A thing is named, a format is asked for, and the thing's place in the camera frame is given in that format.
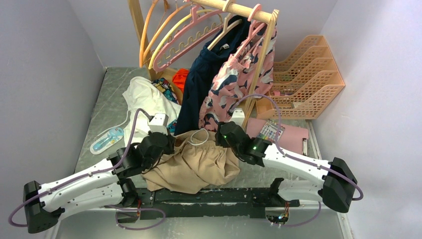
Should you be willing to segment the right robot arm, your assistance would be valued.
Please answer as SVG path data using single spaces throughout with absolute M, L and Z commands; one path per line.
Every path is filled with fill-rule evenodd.
M 268 140 L 250 138 L 234 122 L 220 122 L 215 138 L 217 145 L 230 148 L 242 162 L 281 169 L 300 177 L 299 181 L 275 181 L 276 198 L 284 201 L 322 202 L 336 212 L 347 213 L 355 201 L 355 191 L 360 191 L 356 177 L 341 158 L 327 161 L 288 151 Z

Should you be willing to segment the beige drawstring shorts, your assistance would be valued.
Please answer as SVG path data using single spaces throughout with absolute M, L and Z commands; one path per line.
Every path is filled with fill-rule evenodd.
M 163 155 L 142 177 L 150 191 L 195 194 L 209 185 L 225 185 L 239 173 L 239 159 L 230 148 L 216 145 L 215 132 L 193 130 L 176 136 L 174 153 Z

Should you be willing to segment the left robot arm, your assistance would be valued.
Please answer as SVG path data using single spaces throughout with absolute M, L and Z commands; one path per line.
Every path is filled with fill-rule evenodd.
M 43 232 L 71 215 L 93 208 L 140 207 L 143 198 L 131 177 L 151 170 L 164 154 L 172 154 L 175 141 L 170 134 L 150 132 L 142 142 L 121 148 L 64 179 L 26 183 L 23 201 L 28 232 Z

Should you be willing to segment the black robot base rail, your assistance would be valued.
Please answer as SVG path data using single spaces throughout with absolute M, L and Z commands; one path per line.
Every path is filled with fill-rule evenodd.
M 204 188 L 196 194 L 186 194 L 168 189 L 154 192 L 137 188 L 137 198 L 131 208 L 140 207 L 143 212 L 117 212 L 119 223 L 134 223 L 162 217 L 236 217 L 252 219 L 266 217 L 266 209 L 299 207 L 299 200 L 285 201 L 278 195 L 277 186 L 282 178 L 276 178 L 269 188 Z

